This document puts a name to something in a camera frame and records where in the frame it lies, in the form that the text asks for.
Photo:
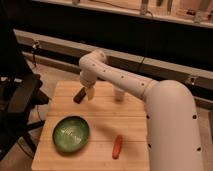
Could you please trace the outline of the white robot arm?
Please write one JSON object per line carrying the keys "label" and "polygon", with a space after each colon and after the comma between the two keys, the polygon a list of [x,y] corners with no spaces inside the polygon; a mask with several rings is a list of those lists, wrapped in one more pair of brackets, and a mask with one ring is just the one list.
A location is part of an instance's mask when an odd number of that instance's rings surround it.
{"label": "white robot arm", "polygon": [[101,78],[145,103],[150,171],[204,171],[194,97],[175,80],[156,81],[107,64],[101,50],[79,60],[80,82],[90,89]]}

